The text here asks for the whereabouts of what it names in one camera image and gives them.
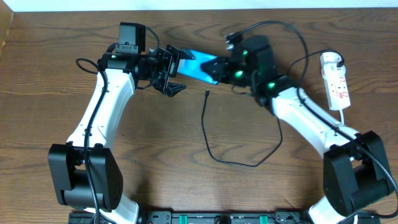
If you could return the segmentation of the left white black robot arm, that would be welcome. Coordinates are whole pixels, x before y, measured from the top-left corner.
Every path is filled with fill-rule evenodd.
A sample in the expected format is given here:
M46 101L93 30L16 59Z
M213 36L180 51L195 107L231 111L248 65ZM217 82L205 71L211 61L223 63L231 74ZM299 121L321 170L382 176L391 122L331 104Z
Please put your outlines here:
M88 223L137 223L139 206L123 193L123 175L112 153L116 131L125 106L138 82L169 97L186 88L171 83L182 60L194 60L186 48L167 45L146 50L142 24L121 22L119 40L93 62L97 76L88 107L64 144L53 144L48 160L59 204L93 213Z

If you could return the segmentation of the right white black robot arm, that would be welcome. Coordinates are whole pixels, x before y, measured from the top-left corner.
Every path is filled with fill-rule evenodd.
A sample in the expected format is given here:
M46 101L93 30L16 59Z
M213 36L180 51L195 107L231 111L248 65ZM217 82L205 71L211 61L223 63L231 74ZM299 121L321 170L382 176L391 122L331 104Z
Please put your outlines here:
M249 87L258 105L285 121L323 159L324 197L311 206L312 223L388 219L365 207L397 192L382 139L374 131L359 133L313 102L287 75L282 75L265 36L238 39L230 57L200 65L219 83Z

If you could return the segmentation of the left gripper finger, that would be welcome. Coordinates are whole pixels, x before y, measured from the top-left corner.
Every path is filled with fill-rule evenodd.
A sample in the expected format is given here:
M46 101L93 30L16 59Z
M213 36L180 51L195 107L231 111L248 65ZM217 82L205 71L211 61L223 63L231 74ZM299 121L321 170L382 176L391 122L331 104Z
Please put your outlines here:
M195 60L196 57L193 55L190 49L181 48L179 50L179 59L180 60Z
M181 92L186 88L187 86L184 84L168 83L166 86L166 95L169 97L174 97L177 93Z

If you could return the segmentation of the blue screen Galaxy smartphone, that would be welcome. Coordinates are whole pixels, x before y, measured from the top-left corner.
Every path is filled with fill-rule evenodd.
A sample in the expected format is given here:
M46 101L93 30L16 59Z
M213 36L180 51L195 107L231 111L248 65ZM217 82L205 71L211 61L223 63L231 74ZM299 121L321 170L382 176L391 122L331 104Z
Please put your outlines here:
M178 65L177 72L182 75L203 81L205 83L209 83L211 85L217 85L218 81L214 80L210 75L203 72L200 68L200 65L202 63L213 60L216 58L216 56L192 49L187 49L187 51L194 56L194 59L181 59Z

